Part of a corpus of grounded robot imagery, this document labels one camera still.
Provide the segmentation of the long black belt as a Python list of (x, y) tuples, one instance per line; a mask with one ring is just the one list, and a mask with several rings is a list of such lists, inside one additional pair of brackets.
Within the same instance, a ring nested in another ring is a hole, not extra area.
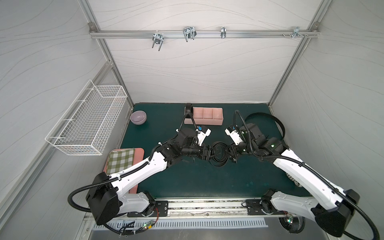
[(186, 116), (186, 119), (192, 119), (194, 115), (193, 112), (194, 112), (194, 109), (192, 104), (187, 103), (185, 106), (185, 113), (184, 113), (184, 115)]

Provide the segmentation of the pink divided storage box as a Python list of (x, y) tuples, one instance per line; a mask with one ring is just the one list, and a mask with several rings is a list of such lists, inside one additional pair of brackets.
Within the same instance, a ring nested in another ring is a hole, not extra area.
[(191, 107), (196, 125), (221, 126), (224, 121), (222, 108)]

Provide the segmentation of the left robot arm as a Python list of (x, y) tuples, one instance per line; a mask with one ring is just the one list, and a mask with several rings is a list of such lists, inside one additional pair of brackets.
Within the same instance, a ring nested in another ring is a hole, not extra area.
[(111, 175), (98, 174), (92, 184), (71, 192), (68, 203), (78, 211), (92, 213), (97, 225), (104, 225), (121, 214), (148, 216), (155, 208), (154, 198), (149, 193), (131, 194), (129, 191), (183, 157), (209, 160), (211, 147), (204, 144), (204, 140), (210, 134), (211, 130), (205, 126), (180, 129), (173, 138), (154, 147), (150, 156), (141, 162)]

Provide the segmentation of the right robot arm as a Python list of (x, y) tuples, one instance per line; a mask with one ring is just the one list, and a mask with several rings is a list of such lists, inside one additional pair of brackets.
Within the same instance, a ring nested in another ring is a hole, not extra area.
[(357, 237), (348, 233), (346, 228), (353, 215), (359, 213), (370, 226), (373, 238), (380, 239), (373, 221), (358, 207), (360, 195), (328, 181), (286, 147), (283, 141), (275, 137), (267, 139), (254, 124), (241, 128), (232, 125), (226, 128), (225, 133), (234, 142), (230, 145), (230, 154), (234, 159), (252, 155), (260, 161), (270, 162), (310, 193), (310, 197), (297, 197), (270, 189), (260, 201), (264, 214), (272, 215), (280, 211), (297, 215), (316, 222), (331, 236), (340, 238), (345, 235), (355, 240)]

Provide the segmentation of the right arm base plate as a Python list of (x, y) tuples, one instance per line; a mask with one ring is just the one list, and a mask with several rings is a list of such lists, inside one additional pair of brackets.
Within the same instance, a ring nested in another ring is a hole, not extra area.
[(286, 215), (285, 212), (278, 211), (270, 200), (247, 199), (242, 203), (242, 206), (246, 208), (247, 214), (250, 216)]

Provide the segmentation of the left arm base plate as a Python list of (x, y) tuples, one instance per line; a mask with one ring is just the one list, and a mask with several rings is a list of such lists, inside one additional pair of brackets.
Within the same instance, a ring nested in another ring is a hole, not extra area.
[(168, 201), (155, 201), (150, 203), (149, 206), (141, 213), (130, 212), (127, 214), (127, 217), (136, 217), (136, 218), (147, 218), (147, 217), (166, 217), (168, 215)]

